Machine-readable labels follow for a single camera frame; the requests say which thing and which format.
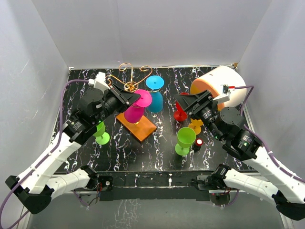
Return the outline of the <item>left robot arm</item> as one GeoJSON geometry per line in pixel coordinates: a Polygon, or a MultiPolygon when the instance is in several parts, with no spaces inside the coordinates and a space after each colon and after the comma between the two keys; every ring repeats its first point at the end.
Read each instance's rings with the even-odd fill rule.
{"type": "Polygon", "coordinates": [[[9,176],[6,185],[32,214],[43,211],[58,196],[78,188],[94,190],[98,186],[96,172],[82,166],[74,172],[53,177],[65,160],[97,132],[97,126],[114,112],[124,112],[140,99],[140,95],[111,85],[106,90],[88,89],[55,138],[27,170],[9,176]]]}

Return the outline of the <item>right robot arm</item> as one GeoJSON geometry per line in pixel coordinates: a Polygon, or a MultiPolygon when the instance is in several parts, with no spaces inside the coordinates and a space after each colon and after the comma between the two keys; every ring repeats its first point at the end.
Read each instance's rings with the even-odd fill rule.
{"type": "Polygon", "coordinates": [[[274,204],[292,220],[305,218],[305,181],[278,161],[265,143],[247,129],[246,119],[238,109],[218,110],[217,101],[207,90],[193,95],[177,94],[175,99],[192,119],[200,119],[215,139],[222,142],[227,154],[267,179],[259,180],[220,165],[212,174],[217,189],[239,189],[274,204]]]}

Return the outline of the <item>blue plastic wine glass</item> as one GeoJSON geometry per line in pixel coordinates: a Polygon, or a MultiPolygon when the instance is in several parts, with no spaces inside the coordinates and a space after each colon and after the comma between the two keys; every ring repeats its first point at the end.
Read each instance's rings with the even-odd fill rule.
{"type": "Polygon", "coordinates": [[[148,110],[152,113],[158,113],[163,109],[163,96],[160,89],[164,86],[164,79],[157,75],[148,77],[145,81],[146,86],[150,89],[152,103],[148,106],[148,110]]]}

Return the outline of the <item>pink plastic wine glass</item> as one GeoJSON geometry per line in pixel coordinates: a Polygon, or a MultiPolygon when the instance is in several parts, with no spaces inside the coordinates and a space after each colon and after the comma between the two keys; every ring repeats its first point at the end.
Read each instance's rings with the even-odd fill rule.
{"type": "Polygon", "coordinates": [[[135,124],[140,121],[144,114],[144,110],[152,103],[150,93],[143,89],[138,89],[135,93],[140,94],[141,98],[131,105],[124,113],[124,118],[127,122],[135,124]]]}

